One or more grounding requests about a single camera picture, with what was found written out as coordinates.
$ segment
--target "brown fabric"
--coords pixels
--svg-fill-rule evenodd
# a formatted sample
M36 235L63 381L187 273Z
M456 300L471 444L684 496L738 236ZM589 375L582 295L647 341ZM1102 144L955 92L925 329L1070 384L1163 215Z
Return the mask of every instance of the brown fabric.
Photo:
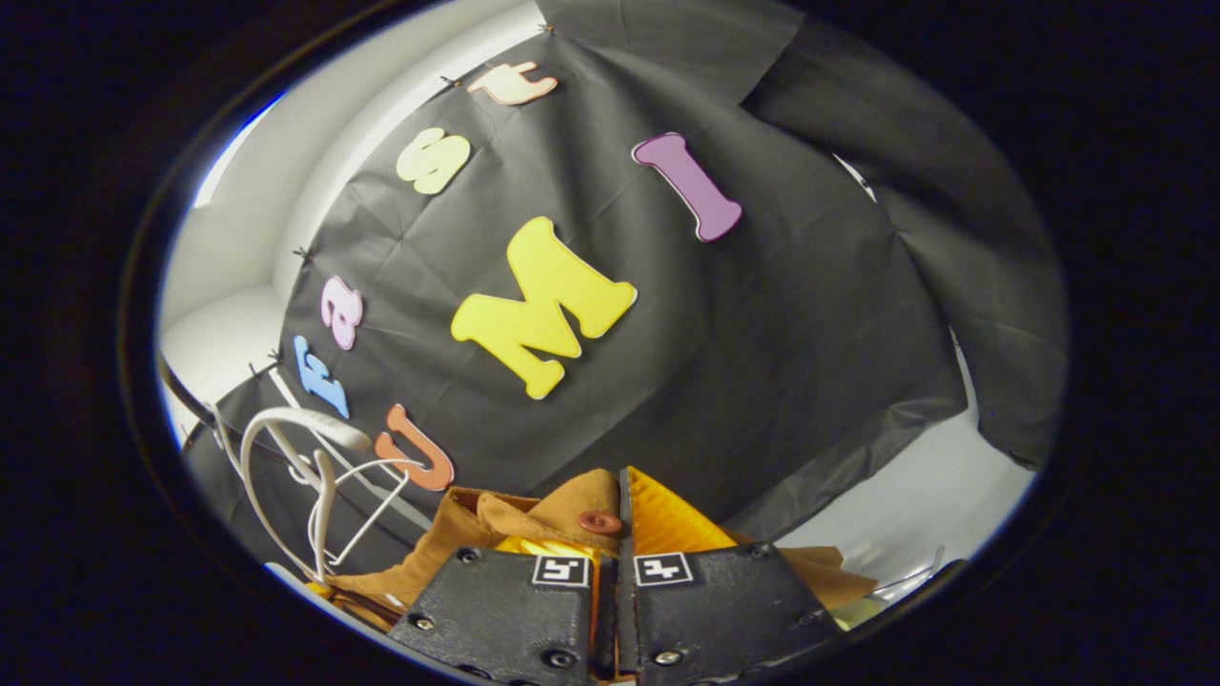
M584 530L577 518L587 510L619 514L619 480L604 469L571 478L538 500L490 491L453 487L440 500L432 527L401 564L386 571L327 576L327 583L359 593L393 616L410 607L428 587L453 552L462 546L494 548L509 536L533 541L562 541L619 555L619 540ZM723 530L737 543L752 540ZM833 547L781 548L797 575L827 609L842 607L872 592L877 582L839 569L843 555Z
M619 514L619 480L604 469L567 481L528 510L509 507L495 493L483 493L478 499L478 519L490 531L531 541L580 543L617 558L617 537L599 536L577 521L588 510Z
M401 564L375 574L327 576L326 582L344 591L360 593L396 614L403 614L401 608L386 599L387 594L410 607L454 551L462 546L477 548L495 546L493 533L483 527L473 511L462 507L462 502L477 503L479 493L481 491L470 488L450 488L437 508L432 527L420 537L418 544Z
M389 632L398 623L398 615L387 612L384 608L373 603L368 598L357 596L355 593L349 593L346 591L337 591L329 598L327 598L334 607L348 610L351 614L364 619L368 624L372 624L382 631Z
M739 544L754 542L727 529L721 527L721 531ZM797 576L828 610L858 601L877 587L877 582L872 579L839 569L843 565L843 553L832 546L780 548L780 554L788 560Z
M494 548L516 535L581 543L617 557L616 538L590 533L577 522L581 513L593 509L619 513L619 482L604 469L571 478L542 500L453 487L440 500L432 527L401 564L373 574L327 576L326 581L401 615L403 608L386 596L410 607L462 546Z

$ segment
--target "foam letter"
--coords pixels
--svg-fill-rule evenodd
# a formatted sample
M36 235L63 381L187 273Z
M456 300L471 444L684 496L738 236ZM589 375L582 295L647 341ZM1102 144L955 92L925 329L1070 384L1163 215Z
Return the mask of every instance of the foam letter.
M396 431L406 437L416 448L423 452L425 455L432 460L431 469L423 469L420 464L411 461L409 464L395 464L398 469L406 472L410 477L411 483L420 486L421 488L427 488L428 491L444 491L454 480L454 464L449 460L449 455L445 454L431 438L420 431L420 427L415 426L411 420L406 419L406 410L403 405L394 405L389 409L389 415L386 416L386 426L390 431ZM387 432L381 432L377 437L377 444L373 447L377 457L383 460L406 460L410 459L401 450L394 446L394 438Z
M656 167L677 190L694 214L694 234L699 240L720 238L742 218L742 206L716 189L708 172L687 151L686 138L681 134L665 133L649 138L632 148L631 159Z
M537 100L554 90L559 85L559 81L549 76L538 81L529 81L521 76L523 72L536 68L538 68L536 62L523 62L515 67L500 65L478 77L466 90L473 93L482 88L487 90L492 100L501 105L520 105Z
M342 278L332 276L322 287L322 323L331 327L334 342L344 350L356 342L356 325L364 314L360 292L348 288Z
M322 360L309 353L309 343L304 336L293 337L293 345L296 348L296 366L301 372L301 386L306 391L322 398L339 410L343 419L351 419L348 414L348 395L343 392L343 385L338 381L327 381L331 370L326 369Z
M636 301L636 287L614 283L581 261L555 237L547 217L529 220L509 242L509 269L517 278L525 303L475 294L458 308L450 332L458 341L473 339L526 382L536 400L564 378L564 366L545 363L525 347L565 358L581 356L564 305L581 322L586 338L599 338Z
M436 195L468 159L468 140L460 135L445 138L443 128L426 128L398 156L396 170L399 178L415 182L417 192Z

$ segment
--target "black fabric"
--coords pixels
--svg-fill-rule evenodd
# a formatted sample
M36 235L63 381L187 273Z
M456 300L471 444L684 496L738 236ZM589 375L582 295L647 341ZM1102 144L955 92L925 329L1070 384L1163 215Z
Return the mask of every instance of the black fabric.
M843 634L783 555L769 544L684 555L689 581L633 591L640 684L725 684ZM737 627L737 631L726 627ZM678 652L675 664L655 655Z
M797 10L770 0L536 2L564 38L664 66L705 98L726 104L745 98L802 18Z
M714 520L767 538L965 409L952 323L983 435L1025 464L1044 458L1065 363L1061 286L1032 204L963 115L816 22L770 52L797 22L760 4L540 6L554 34L486 65L534 61L528 77L558 78L554 92L504 106L444 90L387 135L331 208L281 336L283 378L304 406L334 414L301 386L295 336L343 385L354 426L376 437L401 403L450 455L458 486L542 497L589 469L631 464ZM714 59L716 40L636 31L645 7L687 12L694 28L748 27L726 29L726 44L771 27L759 54L778 61L716 62L725 88L709 89L695 65ZM598 15L609 9L622 11L626 33ZM744 101L743 89L753 89ZM443 193L422 195L395 161L431 127L465 137L472 154ZM682 199L630 156L670 131L744 208L720 240L697 240ZM522 299L505 248L537 216L639 292L604 337L582 341L578 359L558 358L566 375L543 400L450 334L471 294ZM364 298L350 350L320 317L332 276ZM404 492L425 514L439 497ZM422 531L401 518L384 526L407 541Z
M539 582L545 561L583 572L569 571L572 583ZM583 558L458 548L389 637L500 684L587 686L592 574Z
M1041 466L1066 385L1065 287L1033 200L987 135L932 87L817 21L743 106L867 179L956 333L980 432Z

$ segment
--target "white wire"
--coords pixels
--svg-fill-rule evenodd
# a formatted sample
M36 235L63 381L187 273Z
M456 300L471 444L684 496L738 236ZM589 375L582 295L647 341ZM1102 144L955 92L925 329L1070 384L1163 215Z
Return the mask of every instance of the white wire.
M311 568L310 565L305 564L304 560L293 554L293 552L288 549L288 546L284 544L283 540L279 538L279 535L276 533L276 529L271 526L271 522L267 520L267 515L262 511L262 505L259 504L259 497L254 492L254 485L251 483L250 480L250 449L254 447L254 438L264 428L267 428L271 432L272 438L276 438L277 444L279 444L279 439L283 437L282 433L274 431L274 420L271 420L270 422L264 420L264 416L271 411L273 410L262 410L261 413L256 414L254 419L250 420L250 426L246 427L245 433L242 435L242 457L238 460L238 464L242 468L240 474L242 474L242 482L245 485L245 494L246 498L250 499L250 507L254 508L254 514L256 514L259 516L259 521L262 522L262 527L267 531L267 535L271 536L271 540L274 541L277 546L279 546L279 549L283 551L285 555L288 555L288 559L290 559L293 564L300 568L300 570L305 572L305 576L309 580L320 583L323 588L328 588L328 585L326 583L326 577L318 574L317 569ZM281 444L279 447L281 449L284 449L284 446ZM285 452L295 453L295 450L285 450Z
M334 487L338 488L340 485L343 485L344 481L348 480L348 477L350 477L350 476L353 476L353 475L355 475L355 474L357 474L357 472L360 472L360 471L362 471L362 470L365 470L367 468L377 466L378 464L387 464L387 463L392 463L392 464L401 464L401 463L415 464L411 460L403 460L403 459L367 461L367 463L365 463L365 464L362 464L362 465L360 465L357 468L348 470L346 472L344 472L343 476L340 476L339 478L334 480ZM360 538L364 537L365 532L368 531L368 527L372 526L373 520L376 520L378 516L381 516L382 511L386 510L386 508L389 505L390 500L393 498L396 498L398 494L399 494L399 492L401 492L403 488L410 481L411 481L410 477L406 474L404 474L403 475L403 480L399 482L399 485L394 487L394 491L392 491L390 494L384 500L382 500L382 504L378 505L378 508L376 510L373 510L373 514L368 515L368 518L365 520L364 526L361 526L360 531L357 531L355 533L355 536L353 536L351 540L348 541L348 547L344 548L343 552L339 553L338 557L336 557L329 551L326 551L326 554L331 555L331 564L333 564L333 565L343 564L343 560L345 560L348 558L348 553L351 552L351 548L355 547L356 542L360 541ZM315 546L316 544L315 541L317 541L317 536L316 536L316 526L317 525L316 525L316 521L317 521L318 504L320 503L314 503L314 508L309 513L309 522L306 524L306 526L307 526L306 531L309 532L309 540L310 540L310 544L311 546Z
M309 455L301 455L301 459L307 460ZM296 468L294 468L293 465L287 465L287 468L288 468L288 476L290 476L293 481L300 483L301 486L309 486L309 480L305 478L301 475L301 472L296 471Z
M212 413L212 417L216 420L216 427L212 428L212 436L216 437L216 442L221 444L224 449L224 454L228 455L229 464L233 465L233 471L237 472L237 477L242 478L242 466L237 461L237 455L233 454L233 446L228 441L228 431L224 431L224 420L221 416L221 409L215 404L203 400L201 404L207 411Z
M274 367L272 367L271 370L268 370L267 376L271 377L271 381L276 385L276 388L279 389L279 394L284 397L284 402L287 402L293 408L300 409L300 403L296 402L296 397L293 395L292 391L288 388L288 385L284 383L283 378L281 378L281 376L278 374L278 370L276 370ZM317 438L317 441L320 443L322 443L322 446L327 449L327 452L331 453L331 457L334 458L334 460L337 463L339 463L340 465L343 465L344 468L346 468L349 471L351 469L354 469L353 465L351 465L351 463L349 463L348 460L345 460L343 458L343 455L339 454L339 452L334 448L334 446L331 446L331 443L326 438L323 438L322 436L318 436L317 432L315 432L312 430L310 432L314 433L314 437ZM392 471L384 464L381 465L381 466L382 466L382 470L390 478L393 478L394 481L398 481L398 475L395 475L394 471ZM364 476L357 476L356 481L359 481L361 485L364 485L364 487L367 488L375 496L381 497L381 493L378 493L378 491L381 491L381 492L386 491L384 488L375 486L372 482L370 482ZM432 520L428 519L427 516L425 516L423 513L421 513L420 510L417 510L415 507L412 507L406 500L399 499L392 507L395 510L398 510L403 516L405 516L406 519L409 519L409 520L414 521L415 524L420 525L425 530L428 530L428 529L432 527Z

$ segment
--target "white wall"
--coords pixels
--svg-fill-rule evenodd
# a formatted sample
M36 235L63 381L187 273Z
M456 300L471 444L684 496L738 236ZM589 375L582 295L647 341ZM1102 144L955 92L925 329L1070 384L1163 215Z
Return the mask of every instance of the white wall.
M279 343L284 305L270 283L207 303L161 333L161 352L183 386L200 400L215 403L250 378L250 369L271 364ZM199 422L167 388L166 410L178 443Z
M897 601L943 563L969 559L1020 503L1033 472L978 435L978 406L961 350L966 411L925 431L872 478L836 498L780 541L781 547L838 546L843 569Z
M368 151L444 87L538 31L532 1L455 0L367 39L289 90L232 153L211 199L171 253L159 328L166 360L196 398L217 402L278 344L300 267L339 189ZM167 388L179 442L196 419Z
M336 159L354 151L351 140L370 132L368 122L400 121L417 107L387 115L411 87L439 90L437 74L445 72L437 70L454 56L473 50L472 68L532 35L539 22L532 1L455 0L384 29L289 90L233 155L211 201L187 216L170 258L161 331L218 298L270 283L277 270L287 299L299 265L290 253L309 244L350 177ZM309 211L298 210L301 204Z

